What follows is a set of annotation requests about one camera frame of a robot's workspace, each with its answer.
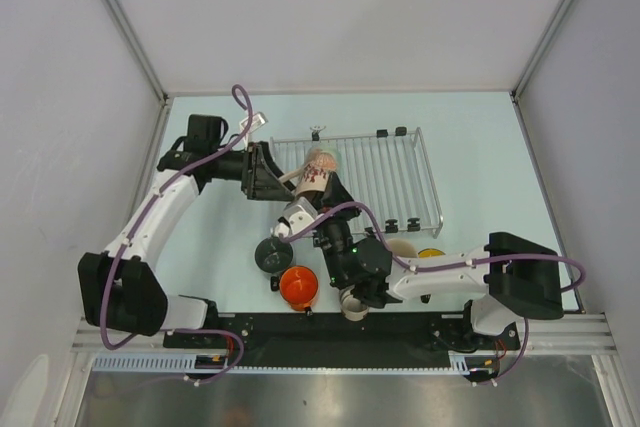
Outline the beige floral mug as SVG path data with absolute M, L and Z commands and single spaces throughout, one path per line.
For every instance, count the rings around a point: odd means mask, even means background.
M 340 154 L 329 147 L 313 147 L 303 163 L 293 171 L 279 177 L 284 184 L 292 180 L 296 181 L 295 196 L 301 196 L 308 192 L 324 192 L 329 182 L 331 173 L 338 173 L 340 169 Z

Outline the yellow mug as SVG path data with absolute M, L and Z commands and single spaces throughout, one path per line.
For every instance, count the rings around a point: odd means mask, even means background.
M 418 252 L 419 258 L 429 258 L 429 257 L 444 256 L 444 255 L 445 253 L 443 251 L 436 248 L 425 248 Z M 424 294 L 420 297 L 420 301 L 423 304 L 428 304 L 430 300 L 431 300 L 430 294 Z

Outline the plain beige mug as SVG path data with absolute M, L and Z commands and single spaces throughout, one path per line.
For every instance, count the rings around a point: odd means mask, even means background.
M 405 239 L 401 239 L 401 238 L 389 239 L 388 246 L 390 248 L 390 251 L 397 257 L 402 257 L 402 258 L 418 257 L 418 251 L 416 250 L 415 246 L 411 242 Z

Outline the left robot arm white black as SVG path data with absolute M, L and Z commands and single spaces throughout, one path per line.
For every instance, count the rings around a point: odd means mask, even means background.
M 249 200 L 290 202 L 266 142 L 236 150 L 223 141 L 225 119 L 193 114 L 187 132 L 161 157 L 152 187 L 122 232 L 100 253 L 84 254 L 78 277 L 86 322 L 102 331 L 153 336 L 186 329 L 197 345 L 214 344 L 221 323 L 212 302 L 169 295 L 155 275 L 156 263 L 182 215 L 214 179 L 237 181 Z

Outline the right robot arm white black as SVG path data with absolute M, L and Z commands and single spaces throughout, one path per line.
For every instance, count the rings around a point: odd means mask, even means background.
M 382 309 L 391 303 L 440 294 L 463 293 L 470 299 L 461 323 L 463 340 L 484 348 L 519 318 L 563 317 L 560 269 L 555 251 L 508 232 L 493 232 L 486 244 L 441 260 L 401 257 L 377 236 L 354 241 L 351 219 L 361 213 L 331 175 L 311 204 L 328 215 L 316 237 L 332 287 L 362 305 Z M 336 208 L 336 214 L 328 214 Z

